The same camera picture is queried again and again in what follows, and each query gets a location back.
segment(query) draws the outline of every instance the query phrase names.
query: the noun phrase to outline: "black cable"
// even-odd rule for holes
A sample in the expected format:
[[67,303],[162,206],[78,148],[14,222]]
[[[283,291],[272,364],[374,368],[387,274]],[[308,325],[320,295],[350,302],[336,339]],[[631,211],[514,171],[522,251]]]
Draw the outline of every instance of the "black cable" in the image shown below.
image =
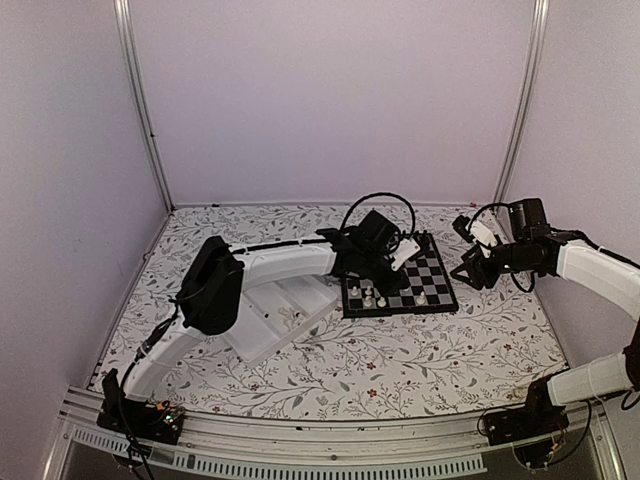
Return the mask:
[[624,398],[622,399],[622,403],[620,404],[620,408],[625,412],[627,410],[631,410],[638,403],[640,403],[640,395],[638,395],[633,402],[631,402],[629,405],[627,405],[627,400],[629,400],[629,397],[631,397],[632,394],[633,394],[633,390],[629,390],[627,392],[627,394],[624,396]]
[[589,433],[589,427],[591,426],[592,407],[591,407],[591,402],[589,400],[585,400],[584,403],[586,403],[587,406],[589,407],[589,416],[587,417],[587,424],[585,425],[584,430],[582,431],[582,435],[580,435],[580,438],[578,439],[578,442],[573,446],[573,448],[571,450],[569,450],[569,453],[564,455],[562,458],[559,458],[555,462],[552,460],[547,465],[548,467],[552,467],[552,466],[557,465],[557,464],[559,464],[561,462],[564,462],[567,458],[569,458],[571,455],[576,453],[578,448],[580,448],[580,445],[582,445],[582,442],[584,442],[584,439],[587,438],[587,434]]
[[467,224],[467,231],[471,232],[471,226],[473,225],[473,223],[480,217],[480,215],[482,215],[485,211],[487,211],[490,208],[495,208],[495,207],[504,207],[504,208],[509,208],[509,204],[508,203],[504,203],[504,202],[495,202],[495,203],[488,203],[484,206],[482,206],[477,212],[476,214],[473,216],[473,218],[471,218],[471,221]]
[[520,290],[521,292],[524,293],[531,293],[533,292],[533,289],[536,286],[536,276],[535,276],[535,272],[531,272],[531,281],[529,284],[529,288],[524,288],[522,286],[522,284],[518,281],[518,278],[516,277],[516,274],[514,272],[511,272],[511,281],[514,283],[514,285],[518,288],[518,290]]
[[207,287],[207,284],[205,283],[203,286],[201,286],[198,290],[196,290],[191,295],[187,295],[186,297],[178,297],[176,295],[176,298],[169,299],[169,302],[175,303],[177,305],[178,303],[182,303],[182,302],[186,302],[187,300],[191,300],[193,297],[197,297],[198,295],[200,295],[204,291],[204,289],[206,287]]
[[552,228],[551,229],[552,232],[566,232],[566,233],[573,233],[575,235],[577,235],[580,240],[583,240],[587,245],[589,245],[591,248],[593,248],[594,250],[597,250],[599,252],[604,253],[605,255],[618,260],[619,262],[622,263],[626,263],[627,265],[631,265],[634,268],[637,268],[638,270],[640,270],[640,264],[634,262],[633,260],[624,257],[622,255],[620,255],[619,253],[613,252],[611,250],[608,250],[604,247],[602,247],[601,245],[598,245],[596,242],[594,242],[593,240],[591,240],[586,233],[584,233],[581,230],[562,230],[560,228]]
[[[155,480],[153,473],[151,473],[151,468],[147,463],[147,458],[144,454],[144,451],[142,450],[142,448],[140,448],[140,442],[138,442],[138,438],[133,433],[133,430],[131,429],[129,422],[127,421],[127,417],[124,414],[124,409],[122,404],[122,399],[124,398],[124,384],[127,381],[127,378],[129,378],[129,375],[131,374],[131,370],[133,370],[133,367],[135,365],[136,365],[135,361],[131,362],[131,365],[129,365],[126,372],[124,373],[124,376],[122,377],[122,383],[120,384],[120,395],[118,395],[118,410],[120,410],[120,418],[122,418],[122,423],[124,424],[124,428],[127,431],[126,437],[127,437],[127,440],[129,441],[129,449],[128,449],[129,460],[133,462],[131,450],[135,449],[138,455],[140,455],[140,458],[142,459],[142,464],[144,465],[144,469],[147,472],[147,475],[149,476],[149,480]],[[137,471],[135,471],[134,468],[132,468],[131,471],[134,472],[137,478],[141,480],[145,480],[144,477],[142,477]]]
[[314,245],[320,243],[329,243],[329,240],[327,240],[326,238],[304,238],[302,240],[285,240],[275,243],[260,243],[258,245],[249,245],[248,247],[237,248],[236,250],[232,250],[229,253],[231,253],[231,255],[244,255],[259,250],[269,250],[272,248],[293,247],[299,245]]
[[342,224],[340,225],[340,231],[341,232],[344,231],[344,229],[347,226],[347,220],[349,220],[349,217],[351,216],[351,214],[353,213],[353,211],[356,209],[358,205],[360,205],[362,202],[366,202],[367,200],[375,197],[395,198],[396,200],[400,200],[402,203],[404,203],[407,206],[407,208],[409,208],[409,212],[411,214],[411,231],[409,232],[408,237],[409,238],[412,237],[416,231],[416,212],[413,209],[413,205],[411,205],[411,203],[406,198],[402,197],[401,195],[398,195],[397,193],[392,193],[392,192],[370,193],[369,195],[365,195],[364,197],[361,197],[358,200],[356,200],[356,202],[349,207],[349,210],[347,210],[347,213],[345,213],[344,218],[342,219]]

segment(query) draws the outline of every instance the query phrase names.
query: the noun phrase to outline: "chessboard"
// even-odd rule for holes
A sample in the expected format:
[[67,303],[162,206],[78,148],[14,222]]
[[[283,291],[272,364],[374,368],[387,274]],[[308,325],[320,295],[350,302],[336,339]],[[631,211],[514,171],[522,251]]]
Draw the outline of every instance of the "chessboard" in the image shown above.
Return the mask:
[[401,314],[428,314],[458,311],[449,276],[435,240],[426,234],[423,251],[402,266],[410,286],[380,302],[381,295],[371,280],[341,279],[343,315],[346,318],[385,317]]

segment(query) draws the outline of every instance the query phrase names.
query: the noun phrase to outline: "floral pattern surface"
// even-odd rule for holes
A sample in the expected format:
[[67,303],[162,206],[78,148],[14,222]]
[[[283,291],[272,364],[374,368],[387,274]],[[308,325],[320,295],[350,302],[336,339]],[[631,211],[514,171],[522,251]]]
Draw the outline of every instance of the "floral pattern surface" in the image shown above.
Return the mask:
[[[374,207],[407,229],[400,205]],[[145,268],[98,372],[126,368],[153,327],[171,314],[175,295],[200,246],[211,235],[258,243],[339,226],[343,206],[233,206],[179,209]],[[418,228],[432,233],[451,270],[468,249],[451,228],[474,208],[417,207]],[[353,215],[357,222],[366,213]],[[494,219],[484,220],[499,230]],[[323,279],[339,292],[337,280]],[[528,384],[565,366],[537,298],[505,276],[477,292],[452,279],[455,313],[342,317],[341,307],[306,335],[253,369],[222,338],[183,358],[155,391],[195,411],[308,420],[421,417],[522,401]],[[100,391],[100,382],[90,388]]]

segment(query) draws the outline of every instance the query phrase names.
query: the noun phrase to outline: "table surface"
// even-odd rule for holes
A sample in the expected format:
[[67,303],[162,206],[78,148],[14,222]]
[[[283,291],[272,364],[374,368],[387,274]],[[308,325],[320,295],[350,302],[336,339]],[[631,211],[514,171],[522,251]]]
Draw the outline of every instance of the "table surface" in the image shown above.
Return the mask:
[[[408,229],[401,205],[375,208]],[[338,227],[346,206],[228,206],[174,212],[120,319],[90,389],[111,368],[126,368],[135,349],[172,311],[168,299],[200,246],[298,238]],[[451,228],[471,207],[416,207],[417,227],[432,233],[448,270],[469,248]],[[493,217],[484,220],[498,230]],[[324,277],[339,292],[338,281]],[[221,338],[192,350],[155,398],[221,415],[305,420],[411,418],[521,402],[529,383],[566,365],[537,297],[508,276],[478,292],[452,279],[460,310],[432,315],[345,319],[342,308],[260,365],[249,369]]]

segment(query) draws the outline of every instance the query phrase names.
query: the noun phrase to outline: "metal corner post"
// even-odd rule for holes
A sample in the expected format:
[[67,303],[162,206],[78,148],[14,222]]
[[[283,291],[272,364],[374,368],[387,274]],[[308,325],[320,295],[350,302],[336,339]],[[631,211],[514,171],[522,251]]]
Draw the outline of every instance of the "metal corner post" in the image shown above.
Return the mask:
[[151,125],[151,117],[147,106],[147,100],[142,88],[142,76],[140,74],[140,64],[136,52],[135,41],[133,37],[133,27],[131,24],[131,14],[129,11],[129,0],[114,0],[116,21],[118,23],[118,32],[120,34],[120,43],[122,44],[122,53],[124,61],[129,73],[129,81],[133,94],[133,100],[138,112],[138,120],[142,129],[144,143],[149,157],[151,172],[155,180],[156,186],[160,193],[162,203],[167,212],[174,209],[173,199],[169,191],[167,177],[160,160],[160,152],[156,143],[155,134]]
[[529,105],[533,96],[533,87],[538,73],[538,65],[540,64],[540,58],[542,57],[542,46],[544,44],[548,12],[549,0],[535,0],[524,81],[522,82],[522,90],[520,91],[520,100],[516,110],[516,117],[511,129],[511,137],[509,138],[507,154],[502,165],[500,179],[498,180],[498,185],[493,196],[494,202],[504,201],[507,195],[507,190],[509,189],[511,177],[513,176],[513,170],[525,129]]

